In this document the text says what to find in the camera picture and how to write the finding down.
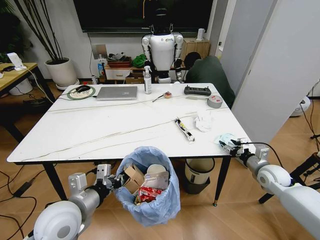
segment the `television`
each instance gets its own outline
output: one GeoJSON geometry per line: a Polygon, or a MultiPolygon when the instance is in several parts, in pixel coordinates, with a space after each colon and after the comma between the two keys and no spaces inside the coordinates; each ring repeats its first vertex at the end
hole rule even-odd
{"type": "Polygon", "coordinates": [[[207,30],[213,0],[73,0],[85,33],[149,33],[154,10],[165,8],[173,31],[207,30]]]}

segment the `computer mouse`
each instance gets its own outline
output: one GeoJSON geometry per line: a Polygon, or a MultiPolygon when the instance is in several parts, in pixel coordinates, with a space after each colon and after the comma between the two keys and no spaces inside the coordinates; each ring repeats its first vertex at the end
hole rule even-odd
{"type": "Polygon", "coordinates": [[[81,85],[81,86],[78,86],[78,87],[75,89],[75,91],[76,91],[77,93],[82,93],[82,92],[88,91],[88,90],[90,90],[90,87],[89,87],[88,85],[81,85]]]}

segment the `laptop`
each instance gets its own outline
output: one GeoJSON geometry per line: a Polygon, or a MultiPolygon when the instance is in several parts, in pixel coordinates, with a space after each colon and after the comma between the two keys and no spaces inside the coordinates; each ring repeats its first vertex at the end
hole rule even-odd
{"type": "Polygon", "coordinates": [[[137,86],[103,86],[101,87],[96,99],[106,100],[136,100],[137,86]]]}

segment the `round mouse pad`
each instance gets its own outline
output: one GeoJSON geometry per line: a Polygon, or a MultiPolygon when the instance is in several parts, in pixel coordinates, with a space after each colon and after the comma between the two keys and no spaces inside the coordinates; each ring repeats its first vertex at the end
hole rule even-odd
{"type": "Polygon", "coordinates": [[[89,90],[83,91],[83,92],[76,92],[76,87],[75,87],[71,89],[66,96],[72,100],[86,99],[94,95],[96,92],[96,90],[92,86],[89,86],[89,87],[90,87],[89,90]]]}

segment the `white table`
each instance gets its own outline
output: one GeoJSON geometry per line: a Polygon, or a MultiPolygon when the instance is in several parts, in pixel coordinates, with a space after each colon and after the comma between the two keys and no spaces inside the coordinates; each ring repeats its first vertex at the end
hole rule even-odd
{"type": "MultiPolygon", "coordinates": [[[[213,94],[219,94],[211,83],[189,85],[209,86],[213,94]]],[[[95,95],[106,86],[127,85],[94,85],[95,95]]],[[[209,107],[206,100],[186,99],[190,96],[184,94],[186,84],[153,84],[151,94],[145,94],[143,84],[136,86],[137,100],[97,101],[94,97],[64,100],[68,97],[60,96],[64,99],[55,101],[7,161],[20,165],[43,164],[59,196],[66,199],[54,163],[121,160],[140,146],[159,148],[170,159],[220,157],[223,161],[215,196],[217,201],[231,157],[214,143],[215,138],[224,133],[234,134],[237,138],[248,137],[226,103],[216,109],[209,107]],[[152,102],[166,91],[172,93],[172,98],[152,102]],[[210,111],[213,115],[210,132],[196,128],[194,119],[198,111],[210,111]],[[189,144],[174,123],[176,117],[194,135],[195,143],[189,144]]],[[[74,87],[69,86],[64,93],[74,87]]]]}

